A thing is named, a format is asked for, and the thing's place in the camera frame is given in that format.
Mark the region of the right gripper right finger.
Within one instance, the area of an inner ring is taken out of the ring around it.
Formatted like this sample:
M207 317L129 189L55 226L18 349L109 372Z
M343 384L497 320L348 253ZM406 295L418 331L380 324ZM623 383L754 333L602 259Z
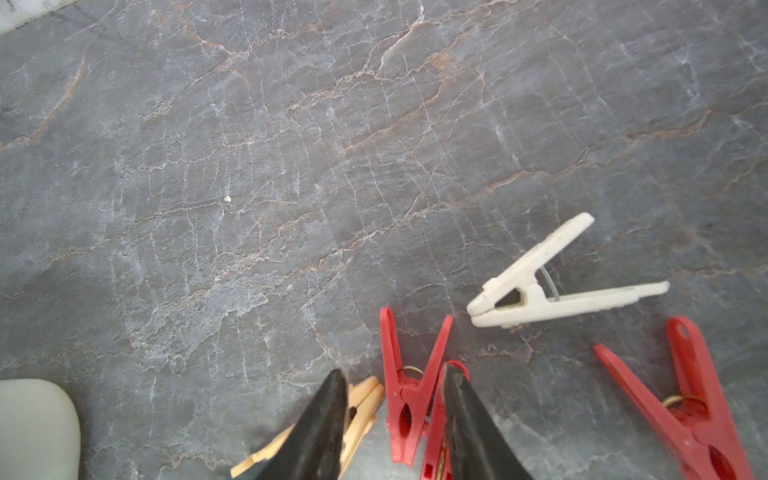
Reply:
M442 393L454 479L533 479L458 366L446 366Z

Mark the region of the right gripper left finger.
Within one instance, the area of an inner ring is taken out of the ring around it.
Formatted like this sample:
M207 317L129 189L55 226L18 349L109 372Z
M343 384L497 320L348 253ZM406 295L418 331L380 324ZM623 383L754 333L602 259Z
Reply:
M348 381L336 368L256 479L337 479L347 419Z

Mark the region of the white plastic storage box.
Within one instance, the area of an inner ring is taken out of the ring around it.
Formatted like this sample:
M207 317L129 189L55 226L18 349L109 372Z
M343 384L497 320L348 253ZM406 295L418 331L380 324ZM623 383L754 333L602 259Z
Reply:
M42 379L1 382L1 477L77 479L81 430L75 406Z

